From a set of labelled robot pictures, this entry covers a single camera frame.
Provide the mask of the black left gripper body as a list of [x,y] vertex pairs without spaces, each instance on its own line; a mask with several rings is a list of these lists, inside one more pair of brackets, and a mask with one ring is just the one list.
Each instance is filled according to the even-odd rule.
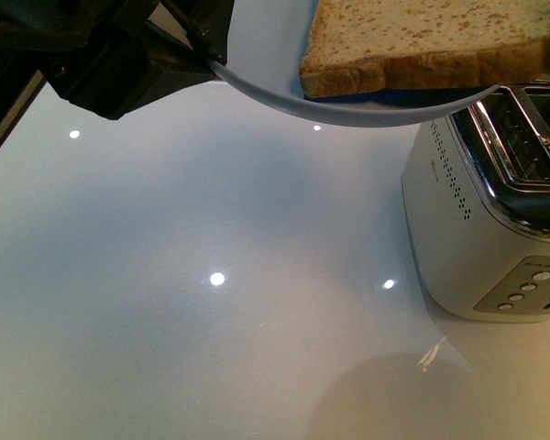
[[231,1],[0,1],[0,148],[45,83],[109,120],[212,81]]

